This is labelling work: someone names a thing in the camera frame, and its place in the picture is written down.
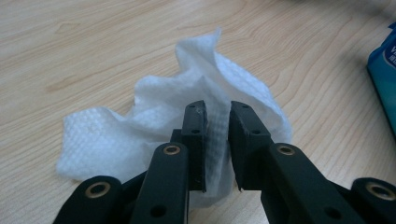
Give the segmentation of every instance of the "crumpled white cloth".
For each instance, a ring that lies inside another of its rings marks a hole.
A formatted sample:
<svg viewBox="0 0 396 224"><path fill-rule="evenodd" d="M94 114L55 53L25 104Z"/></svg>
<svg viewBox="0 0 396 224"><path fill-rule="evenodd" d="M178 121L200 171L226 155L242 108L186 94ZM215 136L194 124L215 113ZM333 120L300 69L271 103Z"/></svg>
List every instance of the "crumpled white cloth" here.
<svg viewBox="0 0 396 224"><path fill-rule="evenodd" d="M126 116L104 107L67 116L57 172L77 180L111 175L125 182L146 171L154 149L181 128L185 106L204 100L209 123L207 192L193 191L190 206L209 206L225 198L233 185L227 148L231 100L250 105L275 142L288 143L291 127L260 80L215 52L219 36L217 30L178 42L179 72L140 79L134 87L134 106Z"/></svg>

